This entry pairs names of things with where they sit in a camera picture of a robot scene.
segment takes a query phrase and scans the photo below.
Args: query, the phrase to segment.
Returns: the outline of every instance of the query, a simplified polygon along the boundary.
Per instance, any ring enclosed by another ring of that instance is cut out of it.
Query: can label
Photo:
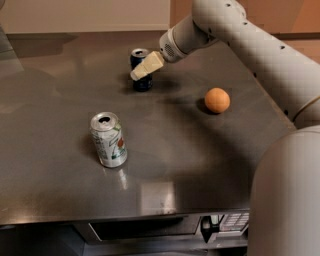
[[[101,164],[117,167],[127,159],[121,124],[116,115],[103,112],[91,120],[91,134]]]

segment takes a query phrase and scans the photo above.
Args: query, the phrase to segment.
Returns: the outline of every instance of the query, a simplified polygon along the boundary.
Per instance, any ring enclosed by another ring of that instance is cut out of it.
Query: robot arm
[[[228,44],[298,128],[319,124],[320,66],[246,19],[235,0],[194,0],[192,15],[160,39],[177,62],[219,39]]]
[[[192,15],[163,35],[160,50],[176,62],[216,39],[229,45],[296,127],[308,127],[275,142],[258,165],[248,256],[317,255],[320,65],[249,22],[235,0],[194,0]]]

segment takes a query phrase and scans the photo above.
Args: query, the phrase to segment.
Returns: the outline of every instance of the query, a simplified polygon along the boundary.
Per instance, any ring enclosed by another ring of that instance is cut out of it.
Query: metal table
[[[10,36],[23,71],[1,76],[0,225],[249,209],[259,159],[293,125],[221,42],[135,92],[130,53],[157,49],[160,36]],[[213,87],[231,96],[220,115],[204,106]],[[115,169],[99,163],[89,133],[103,111],[121,119],[128,148]]]

